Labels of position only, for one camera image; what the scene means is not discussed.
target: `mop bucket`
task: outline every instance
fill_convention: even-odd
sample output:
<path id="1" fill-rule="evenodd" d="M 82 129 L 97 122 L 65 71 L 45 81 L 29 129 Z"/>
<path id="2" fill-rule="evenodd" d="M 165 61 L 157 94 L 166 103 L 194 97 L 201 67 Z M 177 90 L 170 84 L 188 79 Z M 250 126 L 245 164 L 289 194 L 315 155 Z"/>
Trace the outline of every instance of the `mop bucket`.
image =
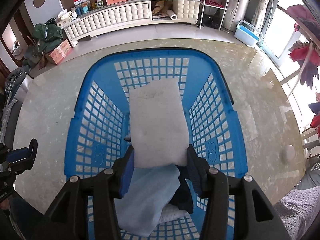
<path id="1" fill-rule="evenodd" d="M 255 35 L 252 31 L 250 31 L 248 28 L 242 25 L 242 23 L 247 24 L 250 26 L 253 30 L 257 31 L 259 33 L 259 36 Z M 252 24 L 250 24 L 247 21 L 240 21 L 237 25 L 237 30 L 235 33 L 235 38 L 239 41 L 243 42 L 245 45 L 254 46 L 257 44 L 257 42 L 260 42 L 263 38 L 263 34 L 261 31 L 259 31 L 256 27 L 254 27 Z"/>
<path id="2" fill-rule="evenodd" d="M 152 80 L 176 78 L 190 143 L 210 167 L 241 178 L 247 172 L 244 139 L 232 98 L 212 58 L 191 49 L 145 49 L 106 56 L 87 72 L 71 120 L 65 175 L 89 178 L 124 156 L 130 133 L 129 91 Z M 158 225 L 150 240 L 199 239 L 207 199 L 189 182 L 194 212 Z M 229 196 L 228 239 L 233 239 L 234 196 Z M 88 198 L 89 239 L 94 239 L 92 197 Z M 121 231 L 122 239 L 146 240 Z"/>

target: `toilet paper roll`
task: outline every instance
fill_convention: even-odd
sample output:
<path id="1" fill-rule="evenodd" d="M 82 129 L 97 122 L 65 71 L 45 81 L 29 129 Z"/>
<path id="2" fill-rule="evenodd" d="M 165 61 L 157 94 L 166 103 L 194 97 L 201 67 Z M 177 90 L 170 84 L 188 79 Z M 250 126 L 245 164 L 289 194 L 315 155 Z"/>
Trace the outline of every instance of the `toilet paper roll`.
<path id="1" fill-rule="evenodd" d="M 172 10 L 167 10 L 167 15 L 169 15 L 171 20 L 178 19 L 178 16 Z"/>

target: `marble tabletop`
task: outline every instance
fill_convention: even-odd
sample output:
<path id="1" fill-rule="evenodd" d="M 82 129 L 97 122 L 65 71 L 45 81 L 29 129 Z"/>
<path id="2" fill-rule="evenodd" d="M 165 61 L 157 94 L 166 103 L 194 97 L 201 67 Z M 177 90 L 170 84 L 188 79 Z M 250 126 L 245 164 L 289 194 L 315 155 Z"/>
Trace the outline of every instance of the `marble tabletop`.
<path id="1" fill-rule="evenodd" d="M 251 174 L 272 204 L 285 196 L 305 172 L 300 132 L 290 103 L 267 60 L 254 48 L 222 41 L 163 39 L 113 46 L 63 62 L 37 76 L 23 102 L 14 149 L 38 140 L 31 171 L 15 182 L 17 192 L 44 212 L 64 185 L 64 152 L 76 99 L 88 69 L 100 58 L 120 51 L 181 47 L 202 51 L 220 66 L 234 99 Z M 293 145 L 291 163 L 282 150 Z"/>

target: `white tufted cabinet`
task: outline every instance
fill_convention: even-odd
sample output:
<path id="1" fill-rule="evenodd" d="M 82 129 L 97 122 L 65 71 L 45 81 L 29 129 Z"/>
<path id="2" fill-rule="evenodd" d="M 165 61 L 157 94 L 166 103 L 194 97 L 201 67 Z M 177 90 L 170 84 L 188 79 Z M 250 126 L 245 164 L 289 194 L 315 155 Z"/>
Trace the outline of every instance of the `white tufted cabinet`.
<path id="1" fill-rule="evenodd" d="M 196 23 L 199 14 L 198 0 L 173 0 L 173 11 L 178 19 L 152 20 L 151 0 L 129 0 L 122 5 L 113 4 L 94 10 L 84 18 L 64 27 L 72 47 L 79 39 L 94 37 L 124 28 L 156 23 L 187 22 Z"/>

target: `silver screw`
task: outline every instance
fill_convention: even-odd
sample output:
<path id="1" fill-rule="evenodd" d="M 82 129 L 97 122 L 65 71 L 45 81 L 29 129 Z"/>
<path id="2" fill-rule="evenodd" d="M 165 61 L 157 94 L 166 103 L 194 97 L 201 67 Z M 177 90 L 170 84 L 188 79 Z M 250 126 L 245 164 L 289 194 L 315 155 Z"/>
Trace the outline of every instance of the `silver screw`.
<path id="1" fill-rule="evenodd" d="M 74 183 L 74 182 L 77 182 L 78 181 L 78 176 L 72 176 L 69 180 L 70 182 Z"/>
<path id="2" fill-rule="evenodd" d="M 111 175 L 113 173 L 113 169 L 105 169 L 104 174 Z"/>
<path id="3" fill-rule="evenodd" d="M 209 172 L 210 172 L 211 174 L 217 174 L 219 171 L 218 171 L 216 168 L 210 168 L 210 169 L 209 169 Z"/>
<path id="4" fill-rule="evenodd" d="M 244 180 L 247 182 L 251 182 L 253 180 L 253 178 L 250 175 L 245 175 Z"/>

